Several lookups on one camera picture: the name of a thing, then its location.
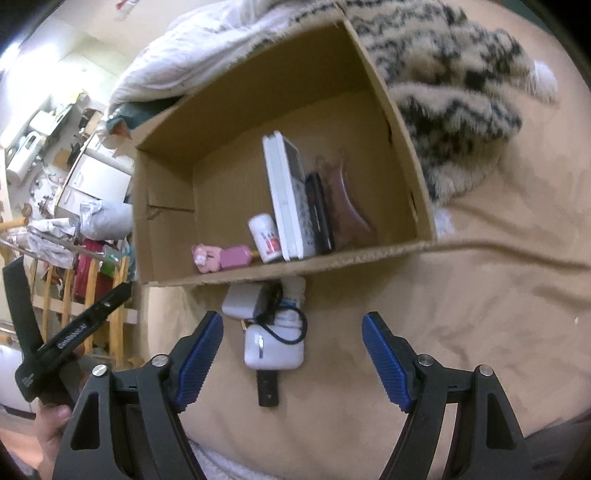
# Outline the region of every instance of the metal screw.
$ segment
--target metal screw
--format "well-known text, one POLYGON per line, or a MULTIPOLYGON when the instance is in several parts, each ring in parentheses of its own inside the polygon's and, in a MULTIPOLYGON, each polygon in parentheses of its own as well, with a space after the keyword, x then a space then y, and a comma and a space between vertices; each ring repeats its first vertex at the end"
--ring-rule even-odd
POLYGON ((152 365, 155 367, 163 367, 168 363, 168 355, 156 355, 152 359, 152 365))
POLYGON ((481 365, 478 367, 478 370, 485 377, 490 377, 494 373, 493 369, 488 365, 481 365))
POLYGON ((431 355, 426 355, 425 353, 418 356, 418 362, 424 367, 430 367, 434 361, 431 355))
POLYGON ((102 377, 105 373, 107 373, 107 370, 108 369, 109 368, 106 365, 102 365, 102 364, 101 365, 97 365, 96 367, 94 367, 92 369, 92 374, 95 377, 102 377))

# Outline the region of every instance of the white blanket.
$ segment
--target white blanket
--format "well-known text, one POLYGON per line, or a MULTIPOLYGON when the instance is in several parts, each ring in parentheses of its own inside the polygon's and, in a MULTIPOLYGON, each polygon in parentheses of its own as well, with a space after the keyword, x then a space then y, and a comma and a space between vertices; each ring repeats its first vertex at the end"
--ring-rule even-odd
POLYGON ((168 31, 140 52, 119 78, 99 125, 109 148, 106 120, 122 103, 147 102, 194 93, 225 72, 250 50, 259 33, 284 29, 304 2, 291 0, 226 0, 181 15, 168 31))

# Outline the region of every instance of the blue gripper pad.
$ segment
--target blue gripper pad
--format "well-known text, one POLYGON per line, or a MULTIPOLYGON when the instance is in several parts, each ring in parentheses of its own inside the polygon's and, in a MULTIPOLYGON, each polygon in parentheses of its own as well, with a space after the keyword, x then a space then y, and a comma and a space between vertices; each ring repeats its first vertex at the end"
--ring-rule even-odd
POLYGON ((363 317, 361 332, 390 402, 400 406, 404 413, 409 413, 418 398, 412 364, 416 354, 412 347, 405 339, 395 337, 376 312, 363 317))
POLYGON ((193 335, 179 340, 177 346, 171 352, 173 357, 177 348, 181 349, 180 343, 185 339, 192 340, 192 348, 182 352, 186 358, 178 373, 175 372, 177 388, 174 395, 174 406, 177 412, 185 411, 188 405, 195 402, 205 381, 205 377, 212 366, 217 349, 222 343, 223 322, 219 313, 208 312, 193 335))

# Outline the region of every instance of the black phone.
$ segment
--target black phone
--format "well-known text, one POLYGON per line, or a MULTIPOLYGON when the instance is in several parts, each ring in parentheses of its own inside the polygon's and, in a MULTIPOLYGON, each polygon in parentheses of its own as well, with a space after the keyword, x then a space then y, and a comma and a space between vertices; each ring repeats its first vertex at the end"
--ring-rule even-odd
POLYGON ((316 251, 321 254, 329 254, 335 251, 335 238, 330 225, 330 215, 324 197, 322 181, 318 172, 312 172, 306 177, 306 196, 310 206, 316 251))

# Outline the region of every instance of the finger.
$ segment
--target finger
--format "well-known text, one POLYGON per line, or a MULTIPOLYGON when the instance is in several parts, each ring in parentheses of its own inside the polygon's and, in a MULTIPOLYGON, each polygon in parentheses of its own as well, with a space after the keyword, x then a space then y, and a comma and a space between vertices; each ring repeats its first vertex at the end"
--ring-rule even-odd
POLYGON ((58 407, 38 402, 37 417, 35 418, 37 439, 49 458, 55 459, 57 457, 61 442, 60 429, 66 425, 71 416, 72 412, 65 405, 58 407))

